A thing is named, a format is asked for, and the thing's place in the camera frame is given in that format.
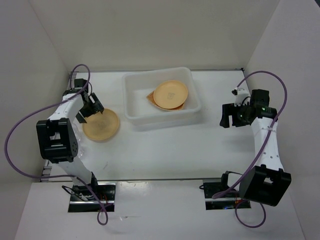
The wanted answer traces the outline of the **triangular woven bamboo basket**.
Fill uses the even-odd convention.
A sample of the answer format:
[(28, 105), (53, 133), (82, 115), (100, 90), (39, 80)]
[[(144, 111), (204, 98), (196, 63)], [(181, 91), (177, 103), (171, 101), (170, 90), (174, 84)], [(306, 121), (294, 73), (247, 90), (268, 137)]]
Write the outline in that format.
[(184, 103), (182, 105), (178, 106), (178, 107), (171, 108), (171, 109), (160, 107), (154, 100), (154, 91), (152, 91), (149, 95), (147, 95), (146, 98), (149, 101), (149, 103), (151, 103), (154, 107), (156, 107), (156, 108), (158, 108), (160, 110), (167, 111), (167, 112), (180, 111), (180, 110), (183, 110), (185, 108), (185, 104)]

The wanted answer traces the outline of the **yellow bear plate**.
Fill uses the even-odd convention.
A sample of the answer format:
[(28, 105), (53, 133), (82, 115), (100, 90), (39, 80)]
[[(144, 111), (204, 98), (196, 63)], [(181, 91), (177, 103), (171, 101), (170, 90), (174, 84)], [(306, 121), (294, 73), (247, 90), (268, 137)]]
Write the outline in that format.
[(172, 110), (185, 103), (188, 93), (187, 86), (181, 81), (168, 80), (156, 87), (153, 100), (159, 107)]
[(102, 113), (98, 112), (86, 117), (85, 120), (82, 131), (88, 139), (96, 142), (104, 142), (112, 138), (120, 126), (118, 115), (108, 108), (105, 108)]

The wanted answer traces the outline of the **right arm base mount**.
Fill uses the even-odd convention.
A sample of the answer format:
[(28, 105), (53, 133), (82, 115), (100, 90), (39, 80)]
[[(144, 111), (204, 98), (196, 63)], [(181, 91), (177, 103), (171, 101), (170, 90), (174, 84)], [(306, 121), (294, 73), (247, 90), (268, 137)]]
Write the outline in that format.
[(222, 183), (220, 178), (204, 179), (199, 189), (204, 194), (205, 209), (211, 210), (232, 210), (242, 201), (238, 193), (229, 192), (221, 198), (213, 199), (216, 193), (226, 190), (228, 186)]

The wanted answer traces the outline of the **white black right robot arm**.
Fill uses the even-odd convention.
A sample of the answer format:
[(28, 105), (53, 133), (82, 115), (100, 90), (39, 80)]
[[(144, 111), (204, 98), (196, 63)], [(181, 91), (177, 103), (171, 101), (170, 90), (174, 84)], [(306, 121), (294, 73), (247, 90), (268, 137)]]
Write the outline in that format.
[(276, 118), (278, 112), (269, 106), (269, 91), (243, 88), (232, 91), (233, 103), (222, 106), (220, 126), (250, 126), (254, 137), (256, 162), (239, 182), (239, 195), (249, 201), (277, 206), (291, 184), (280, 160)]

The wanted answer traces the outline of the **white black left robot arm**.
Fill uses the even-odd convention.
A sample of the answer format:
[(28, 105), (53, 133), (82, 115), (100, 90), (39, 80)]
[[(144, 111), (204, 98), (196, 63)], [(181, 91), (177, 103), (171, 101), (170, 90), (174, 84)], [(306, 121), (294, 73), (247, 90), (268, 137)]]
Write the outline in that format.
[(75, 119), (80, 124), (85, 124), (85, 118), (104, 112), (95, 93), (89, 93), (88, 85), (88, 80), (75, 79), (74, 87), (62, 95), (62, 100), (66, 102), (47, 120), (39, 120), (36, 132), (41, 157), (58, 165), (71, 176), (76, 195), (82, 199), (94, 200), (100, 193), (98, 181), (79, 158), (79, 141), (72, 127)]

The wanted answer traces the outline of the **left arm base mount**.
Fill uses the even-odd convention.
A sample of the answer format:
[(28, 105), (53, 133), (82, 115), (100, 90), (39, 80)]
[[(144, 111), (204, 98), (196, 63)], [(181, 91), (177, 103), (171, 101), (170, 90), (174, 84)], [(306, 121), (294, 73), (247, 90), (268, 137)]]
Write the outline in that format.
[(95, 195), (97, 199), (85, 186), (72, 187), (63, 185), (62, 189), (69, 194), (69, 213), (89, 213), (98, 212), (101, 209), (100, 204), (105, 207), (107, 212), (115, 211), (115, 197), (116, 197), (116, 183), (108, 181), (98, 182), (98, 186), (95, 189)]

